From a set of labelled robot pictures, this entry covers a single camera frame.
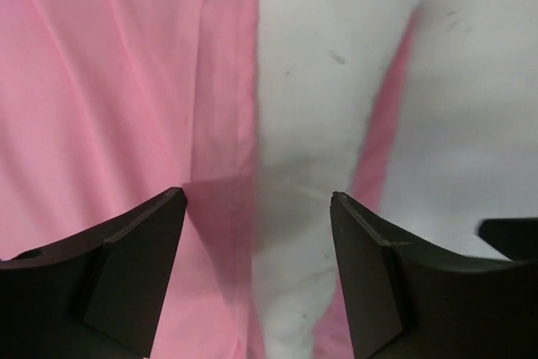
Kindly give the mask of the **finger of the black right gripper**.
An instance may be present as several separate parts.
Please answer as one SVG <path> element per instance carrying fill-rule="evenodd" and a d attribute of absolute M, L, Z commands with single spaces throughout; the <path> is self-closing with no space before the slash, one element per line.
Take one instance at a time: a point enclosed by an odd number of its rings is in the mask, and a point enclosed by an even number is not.
<path fill-rule="evenodd" d="M 486 219 L 477 235 L 511 261 L 537 261 L 537 218 Z"/>

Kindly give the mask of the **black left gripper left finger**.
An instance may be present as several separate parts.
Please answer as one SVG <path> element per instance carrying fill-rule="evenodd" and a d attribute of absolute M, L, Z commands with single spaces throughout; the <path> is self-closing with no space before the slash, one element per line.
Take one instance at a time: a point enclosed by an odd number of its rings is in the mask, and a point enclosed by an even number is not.
<path fill-rule="evenodd" d="M 3 261 L 2 357 L 149 357 L 185 213 L 173 187 Z"/>

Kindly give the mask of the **white pillow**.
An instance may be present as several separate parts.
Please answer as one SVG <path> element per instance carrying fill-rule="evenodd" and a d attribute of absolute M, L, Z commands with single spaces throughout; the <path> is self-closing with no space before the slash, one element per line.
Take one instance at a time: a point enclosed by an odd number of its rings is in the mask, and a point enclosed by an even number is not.
<path fill-rule="evenodd" d="M 260 0 L 253 288 L 268 358 L 310 358 L 337 284 L 330 199 L 421 0 Z"/>

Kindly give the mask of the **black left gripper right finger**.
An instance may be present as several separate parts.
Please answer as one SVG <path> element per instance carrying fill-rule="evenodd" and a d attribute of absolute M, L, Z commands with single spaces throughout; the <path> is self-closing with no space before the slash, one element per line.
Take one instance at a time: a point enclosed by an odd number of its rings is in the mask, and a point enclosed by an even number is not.
<path fill-rule="evenodd" d="M 536 357 L 537 261 L 448 251 L 345 193 L 330 218 L 354 357 Z"/>

